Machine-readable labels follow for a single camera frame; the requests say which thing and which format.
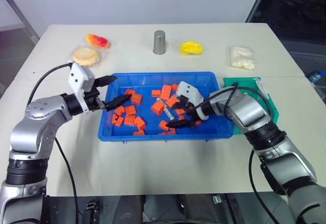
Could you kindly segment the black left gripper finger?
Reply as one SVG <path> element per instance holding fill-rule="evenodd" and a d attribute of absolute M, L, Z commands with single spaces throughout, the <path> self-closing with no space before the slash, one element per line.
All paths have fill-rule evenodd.
<path fill-rule="evenodd" d="M 112 101 L 105 104 L 105 110 L 111 111 L 119 106 L 122 106 L 125 102 L 127 102 L 131 98 L 132 94 L 124 94 L 114 98 Z"/>
<path fill-rule="evenodd" d="M 116 76 L 106 75 L 96 79 L 96 87 L 105 87 L 113 83 L 117 79 Z"/>

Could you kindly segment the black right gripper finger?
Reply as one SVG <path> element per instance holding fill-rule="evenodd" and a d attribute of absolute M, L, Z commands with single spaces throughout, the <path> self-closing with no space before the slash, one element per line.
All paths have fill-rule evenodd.
<path fill-rule="evenodd" d="M 188 98 L 181 95 L 178 98 L 179 102 L 175 104 L 176 109 L 188 110 Z"/>
<path fill-rule="evenodd" d="M 166 124 L 167 127 L 172 128 L 172 129 L 190 127 L 190 125 L 191 125 L 191 122 L 186 119 L 174 120 L 174 121 L 170 121 Z"/>

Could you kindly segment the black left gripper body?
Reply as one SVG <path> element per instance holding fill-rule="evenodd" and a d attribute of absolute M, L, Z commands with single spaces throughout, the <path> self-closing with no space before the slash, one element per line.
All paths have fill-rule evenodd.
<path fill-rule="evenodd" d="M 84 92 L 84 100 L 89 111 L 97 111 L 105 109 L 104 102 L 99 98 L 100 92 L 96 86 L 92 86 L 90 91 Z"/>

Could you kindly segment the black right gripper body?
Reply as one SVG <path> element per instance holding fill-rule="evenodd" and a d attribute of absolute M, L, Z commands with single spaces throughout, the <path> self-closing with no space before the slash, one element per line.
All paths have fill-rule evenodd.
<path fill-rule="evenodd" d="M 202 124 L 202 120 L 199 118 L 196 110 L 193 110 L 194 105 L 192 103 L 188 104 L 188 110 L 185 113 L 188 115 L 188 120 L 191 122 L 189 128 L 194 128 Z"/>

